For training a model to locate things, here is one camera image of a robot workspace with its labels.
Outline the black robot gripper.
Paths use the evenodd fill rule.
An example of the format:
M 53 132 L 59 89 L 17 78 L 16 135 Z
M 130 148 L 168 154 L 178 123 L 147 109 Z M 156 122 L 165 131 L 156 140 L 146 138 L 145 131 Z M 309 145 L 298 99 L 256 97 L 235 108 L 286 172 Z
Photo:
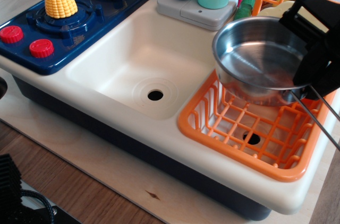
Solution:
M 299 13 L 304 8 L 326 27 L 323 32 Z M 329 0 L 295 0 L 279 22 L 307 43 L 308 53 L 293 78 L 294 85 L 310 84 L 306 99 L 317 100 L 339 88 L 339 62 L 332 51 L 339 49 L 339 4 Z

